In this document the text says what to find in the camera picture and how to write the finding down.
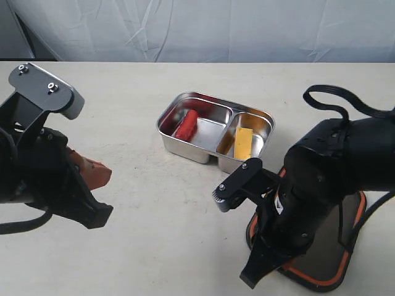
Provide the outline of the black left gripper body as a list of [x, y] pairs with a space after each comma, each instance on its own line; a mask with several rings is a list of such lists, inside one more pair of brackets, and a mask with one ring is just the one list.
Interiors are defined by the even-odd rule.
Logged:
[[67, 142], [62, 133], [43, 128], [34, 143], [19, 147], [1, 130], [1, 203], [44, 212], [32, 220], [3, 223], [1, 229], [36, 229], [53, 215], [88, 229], [105, 226], [113, 207], [93, 197], [66, 151]]

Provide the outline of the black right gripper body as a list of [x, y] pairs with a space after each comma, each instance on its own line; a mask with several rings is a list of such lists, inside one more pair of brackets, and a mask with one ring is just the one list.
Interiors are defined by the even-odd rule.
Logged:
[[319, 154], [302, 146], [287, 152], [285, 174], [270, 206], [281, 212], [259, 215], [259, 230], [240, 278], [250, 287], [308, 251], [315, 233], [332, 209], [344, 199], [341, 179], [345, 164], [338, 153]]

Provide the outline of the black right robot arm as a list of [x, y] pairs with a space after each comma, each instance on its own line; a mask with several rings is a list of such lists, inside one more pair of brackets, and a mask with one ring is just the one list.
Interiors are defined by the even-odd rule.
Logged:
[[343, 200], [360, 191], [380, 197], [338, 243], [351, 253], [367, 220], [394, 197], [394, 120], [321, 121], [286, 153], [283, 176], [262, 171], [245, 185], [257, 204], [257, 232], [241, 279], [255, 287], [305, 255], [317, 231]]

